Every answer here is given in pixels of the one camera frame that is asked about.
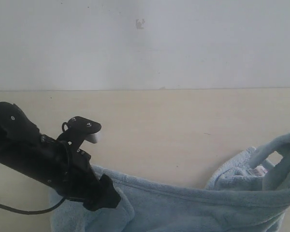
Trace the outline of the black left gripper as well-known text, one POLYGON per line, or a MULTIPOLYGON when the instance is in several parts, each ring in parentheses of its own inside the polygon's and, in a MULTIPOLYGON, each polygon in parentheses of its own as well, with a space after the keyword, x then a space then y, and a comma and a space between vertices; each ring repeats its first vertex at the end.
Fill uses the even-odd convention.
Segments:
POLYGON ((89 211, 115 209, 121 201, 112 179, 106 174, 98 179, 86 155, 46 135, 27 140, 0 136, 0 164, 51 187, 68 200, 83 202, 89 211))

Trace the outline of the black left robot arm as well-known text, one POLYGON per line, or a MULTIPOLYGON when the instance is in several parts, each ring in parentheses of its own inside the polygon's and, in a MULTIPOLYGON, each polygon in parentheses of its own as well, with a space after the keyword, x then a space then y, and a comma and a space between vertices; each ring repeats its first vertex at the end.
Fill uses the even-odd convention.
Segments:
POLYGON ((40 132, 15 104, 0 102, 0 163, 52 188, 63 200, 96 211, 121 201, 111 178, 97 177, 84 141, 97 142, 100 123, 75 116, 54 139, 40 132))

